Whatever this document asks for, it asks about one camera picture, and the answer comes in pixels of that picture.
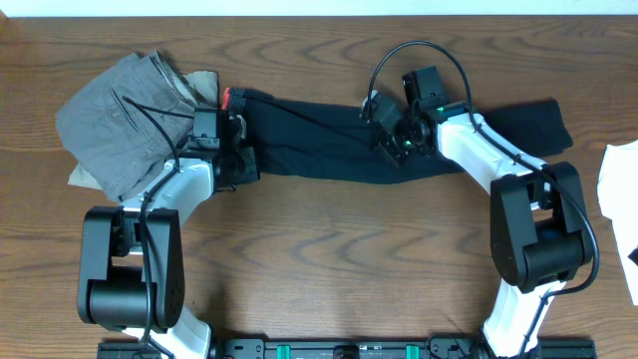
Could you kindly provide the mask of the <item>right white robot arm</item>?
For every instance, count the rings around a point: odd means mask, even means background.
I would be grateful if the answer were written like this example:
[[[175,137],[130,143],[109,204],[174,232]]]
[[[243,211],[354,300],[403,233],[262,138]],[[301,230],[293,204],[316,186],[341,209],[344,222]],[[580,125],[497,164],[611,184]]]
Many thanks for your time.
[[[550,165],[499,135],[466,102],[443,93],[409,93],[409,108],[371,91],[362,118],[381,131],[378,148],[396,165],[420,152],[454,163],[488,194],[490,253],[500,285],[491,314],[477,339],[462,345],[448,336],[429,340],[433,358],[578,358],[592,353],[587,342],[542,343],[538,329],[552,300],[580,292],[570,287],[578,269],[599,267],[599,251],[584,210],[577,170]]]

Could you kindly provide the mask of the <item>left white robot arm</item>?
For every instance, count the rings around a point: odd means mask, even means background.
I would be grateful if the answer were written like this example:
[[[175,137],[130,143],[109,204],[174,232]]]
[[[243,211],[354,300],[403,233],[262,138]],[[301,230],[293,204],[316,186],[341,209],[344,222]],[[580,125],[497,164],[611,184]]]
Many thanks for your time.
[[[253,148],[199,138],[175,151],[141,193],[86,213],[78,313],[127,337],[101,343],[98,357],[221,356],[211,327],[184,304],[181,228],[216,192],[259,178]]]

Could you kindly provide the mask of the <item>black leggings with orange waistband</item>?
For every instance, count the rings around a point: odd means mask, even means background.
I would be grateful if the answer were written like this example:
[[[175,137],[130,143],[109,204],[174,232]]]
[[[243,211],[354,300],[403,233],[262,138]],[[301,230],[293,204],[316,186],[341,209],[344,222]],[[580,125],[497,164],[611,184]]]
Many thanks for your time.
[[[373,149],[372,129],[355,107],[277,99],[244,88],[227,88],[222,107],[246,121],[246,143],[263,173],[393,184],[462,170],[421,155],[393,167]],[[497,133],[534,157],[558,155],[573,146],[553,99],[496,108],[483,116]]]

